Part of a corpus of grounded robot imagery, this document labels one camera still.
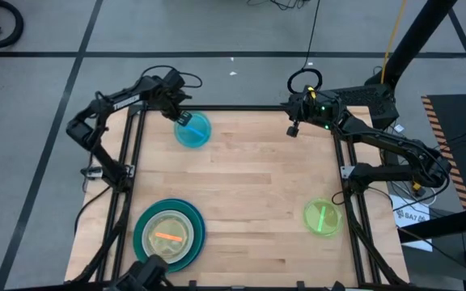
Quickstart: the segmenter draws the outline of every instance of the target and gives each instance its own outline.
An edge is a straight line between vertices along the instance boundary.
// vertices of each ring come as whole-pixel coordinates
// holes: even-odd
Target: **wooden tabletop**
[[[350,111],[371,122],[367,108]],[[344,207],[340,206],[343,229],[332,238],[315,236],[303,224],[303,208],[309,200],[330,200],[341,190],[330,132],[301,124],[298,137],[288,137],[290,122],[284,112],[205,114],[213,127],[212,137],[201,149],[192,150],[176,141],[171,121],[158,112],[147,113],[122,272],[136,260],[133,229],[142,213],[158,200],[180,198],[195,205],[205,218],[206,241],[192,264],[168,275],[174,285],[197,280],[201,286],[283,287],[304,280],[307,287],[323,287],[338,280],[357,286]],[[103,137],[104,148],[116,158],[125,119],[125,111],[112,115],[110,131]],[[380,164],[375,147],[357,144],[355,148],[359,162]],[[371,186],[387,192],[385,183]],[[104,188],[101,181],[90,182],[84,203]],[[82,215],[67,280],[83,270],[102,243],[110,197],[110,193],[101,197]],[[377,249],[408,280],[388,198],[368,190],[366,206]],[[366,281],[371,281],[362,244],[361,250]],[[111,250],[106,278],[110,278],[113,260]]]

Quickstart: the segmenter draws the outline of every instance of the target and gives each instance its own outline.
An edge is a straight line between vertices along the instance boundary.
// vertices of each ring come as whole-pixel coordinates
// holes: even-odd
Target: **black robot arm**
[[[373,167],[359,163],[342,169],[343,179],[348,179],[354,190],[365,190],[374,181],[413,180],[422,186],[441,187],[451,170],[451,164],[439,151],[427,147],[419,140],[409,140],[373,129],[348,111],[332,91],[314,91],[309,86],[302,93],[292,94],[283,104],[293,125],[287,134],[296,137],[300,122],[307,122],[338,134],[342,141],[363,142],[394,154],[408,161],[403,166]]]
[[[192,97],[181,90],[183,86],[181,73],[172,69],[164,78],[142,74],[130,88],[112,95],[105,96],[96,92],[95,99],[89,106],[68,123],[66,132],[100,162],[102,180],[113,189],[123,192],[129,186],[129,179],[126,179],[129,177],[129,168],[113,160],[100,144],[101,137],[107,130],[107,119],[122,108],[144,102],[149,107],[160,110],[169,120],[185,126],[192,116],[188,112],[182,112],[179,104]],[[88,119],[95,119],[94,128],[87,123]]]

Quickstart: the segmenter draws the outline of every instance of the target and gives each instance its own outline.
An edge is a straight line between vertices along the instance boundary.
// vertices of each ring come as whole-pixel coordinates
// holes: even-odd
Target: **green bowl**
[[[313,234],[329,237],[342,227],[342,214],[337,205],[323,199],[314,199],[305,205],[303,220]]]

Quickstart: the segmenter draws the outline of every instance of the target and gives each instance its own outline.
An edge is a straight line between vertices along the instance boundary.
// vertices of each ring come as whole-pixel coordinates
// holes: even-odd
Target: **gray floor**
[[[96,0],[9,2],[21,10],[26,27],[18,44],[0,51],[69,52],[72,57],[0,57],[0,266]],[[395,47],[424,2],[408,2]],[[400,1],[323,0],[312,50],[383,52],[399,7]],[[280,11],[270,4],[247,6],[244,0],[104,0],[87,51],[303,52],[314,8],[315,0],[293,11]],[[466,2],[458,2],[455,13],[466,34]],[[6,17],[0,12],[0,19]],[[449,18],[422,51],[464,53]],[[118,91],[132,85],[144,68],[167,64],[202,77],[204,86],[188,91],[194,96],[188,103],[276,104],[287,98],[286,80],[303,62],[302,57],[84,58],[6,288],[63,281],[74,217],[83,202],[78,170],[87,163],[87,153],[66,136],[64,127],[93,98],[94,91]],[[362,84],[382,59],[324,57],[310,62],[321,70],[323,88],[328,89]],[[436,145],[420,96],[464,93],[466,58],[414,60],[396,88],[404,134]],[[435,207],[461,210],[453,187],[439,197]],[[410,272],[413,282],[426,281],[414,270]],[[440,287],[452,284],[443,278],[429,280],[440,282]]]

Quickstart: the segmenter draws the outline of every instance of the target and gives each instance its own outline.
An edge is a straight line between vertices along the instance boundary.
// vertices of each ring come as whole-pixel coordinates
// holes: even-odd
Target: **blue bowl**
[[[186,126],[175,123],[174,133],[181,145],[188,148],[203,146],[211,136],[211,123],[206,116],[200,112],[191,112],[192,119]]]

